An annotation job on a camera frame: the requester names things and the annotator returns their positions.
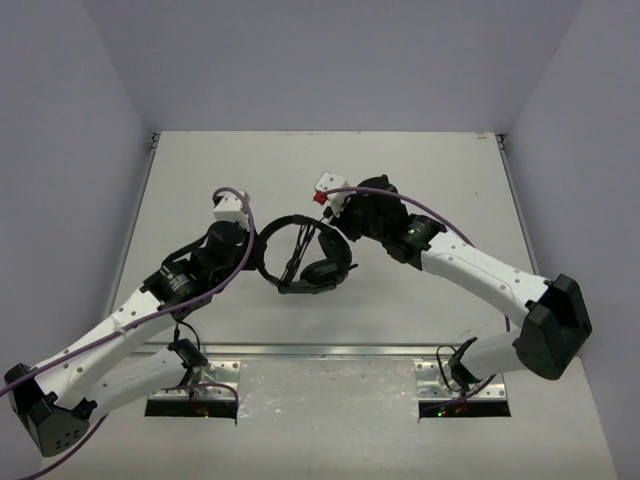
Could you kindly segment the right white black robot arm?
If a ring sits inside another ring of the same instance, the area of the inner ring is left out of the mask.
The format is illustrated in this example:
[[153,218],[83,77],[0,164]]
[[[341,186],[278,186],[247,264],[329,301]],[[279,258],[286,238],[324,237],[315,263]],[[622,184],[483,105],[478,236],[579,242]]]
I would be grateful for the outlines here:
[[549,279],[510,266],[474,247],[434,211],[409,213],[411,198],[399,194],[387,176],[352,187],[324,173],[314,190],[315,201],[349,240],[374,240],[397,262],[448,280],[504,315],[508,332],[472,337],[440,364],[438,379],[445,388],[466,394],[493,375],[519,370],[558,380],[591,335],[575,279]]

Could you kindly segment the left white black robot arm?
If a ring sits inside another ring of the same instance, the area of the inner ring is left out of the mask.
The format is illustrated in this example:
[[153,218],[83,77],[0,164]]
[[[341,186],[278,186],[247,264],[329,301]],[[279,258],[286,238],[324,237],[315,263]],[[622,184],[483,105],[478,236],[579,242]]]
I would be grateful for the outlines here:
[[134,364],[124,359],[151,337],[208,305],[245,270],[255,229],[216,221],[200,239],[170,254],[106,319],[60,353],[4,375],[4,394],[40,454],[55,457],[112,411],[162,389],[198,383],[209,361],[174,336]]

